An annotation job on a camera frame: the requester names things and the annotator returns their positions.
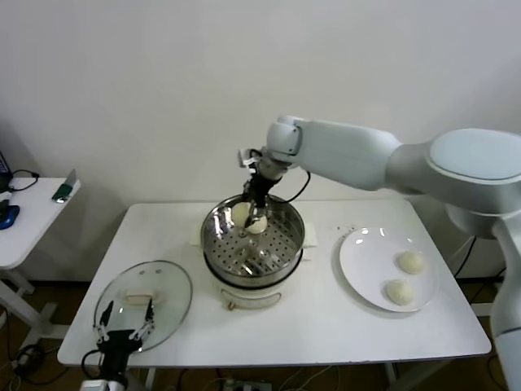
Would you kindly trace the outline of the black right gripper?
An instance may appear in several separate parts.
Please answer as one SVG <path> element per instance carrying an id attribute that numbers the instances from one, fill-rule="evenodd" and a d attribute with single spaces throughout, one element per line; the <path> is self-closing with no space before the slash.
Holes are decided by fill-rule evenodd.
<path id="1" fill-rule="evenodd" d="M 265 207 L 269 191 L 280 181 L 280 178 L 272 180 L 263 177 L 259 173 L 251 173 L 245 183 L 245 201 L 252 203 L 245 221 L 246 228 L 252 226 L 257 221 L 256 207 Z"/>

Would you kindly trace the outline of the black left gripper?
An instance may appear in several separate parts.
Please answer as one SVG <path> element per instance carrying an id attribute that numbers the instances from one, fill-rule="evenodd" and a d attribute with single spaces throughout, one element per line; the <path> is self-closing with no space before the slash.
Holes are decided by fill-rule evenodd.
<path id="1" fill-rule="evenodd" d="M 110 301 L 101 313 L 99 322 L 94 325 L 98 334 L 97 347 L 103 355 L 100 375 L 102 378 L 123 378 L 127 370 L 129 356 L 142 347 L 155 328 L 154 305 L 150 299 L 147 304 L 143 325 L 138 330 L 107 331 L 114 301 Z"/>

